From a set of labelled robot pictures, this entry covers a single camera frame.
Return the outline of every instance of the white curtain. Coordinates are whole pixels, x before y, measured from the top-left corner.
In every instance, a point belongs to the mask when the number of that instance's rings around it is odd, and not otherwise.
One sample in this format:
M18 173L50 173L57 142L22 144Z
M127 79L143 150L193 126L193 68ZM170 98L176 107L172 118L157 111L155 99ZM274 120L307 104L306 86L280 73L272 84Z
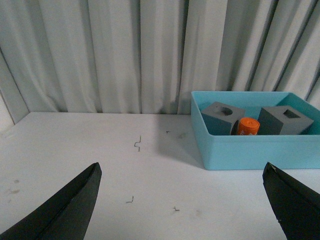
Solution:
M318 0L2 0L0 91L29 111L188 114L190 92L320 108Z

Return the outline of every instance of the round hole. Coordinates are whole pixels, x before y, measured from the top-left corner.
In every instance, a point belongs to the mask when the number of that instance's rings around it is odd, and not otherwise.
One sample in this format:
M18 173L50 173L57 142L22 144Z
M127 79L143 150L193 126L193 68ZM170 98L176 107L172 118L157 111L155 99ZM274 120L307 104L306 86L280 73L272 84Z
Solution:
M213 111L221 116L229 116L232 114L232 110L230 108L223 106L216 106Z

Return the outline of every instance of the cube with round hole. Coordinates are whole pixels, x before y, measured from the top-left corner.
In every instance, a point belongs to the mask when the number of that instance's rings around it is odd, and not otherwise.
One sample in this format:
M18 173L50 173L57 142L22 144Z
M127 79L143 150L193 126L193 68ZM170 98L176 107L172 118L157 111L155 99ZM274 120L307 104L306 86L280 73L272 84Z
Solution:
M211 135L235 135L245 110L216 101L203 109L201 115Z

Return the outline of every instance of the table surface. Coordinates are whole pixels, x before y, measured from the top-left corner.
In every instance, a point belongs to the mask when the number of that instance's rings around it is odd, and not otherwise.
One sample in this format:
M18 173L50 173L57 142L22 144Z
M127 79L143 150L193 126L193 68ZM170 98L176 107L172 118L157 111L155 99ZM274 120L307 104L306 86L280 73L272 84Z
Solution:
M263 171L205 170L189 115L32 112L0 152L1 233L99 162L85 240L286 239ZM320 192L319 169L286 172Z

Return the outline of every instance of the gray foam cube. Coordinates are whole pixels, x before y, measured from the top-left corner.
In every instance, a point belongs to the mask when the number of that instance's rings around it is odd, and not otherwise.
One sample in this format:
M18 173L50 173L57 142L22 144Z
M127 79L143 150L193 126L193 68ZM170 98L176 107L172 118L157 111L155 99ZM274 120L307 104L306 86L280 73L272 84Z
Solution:
M299 135L314 122L291 106L263 107L258 121L259 135Z
M216 101L202 110L201 115L211 135L234 135L245 110Z

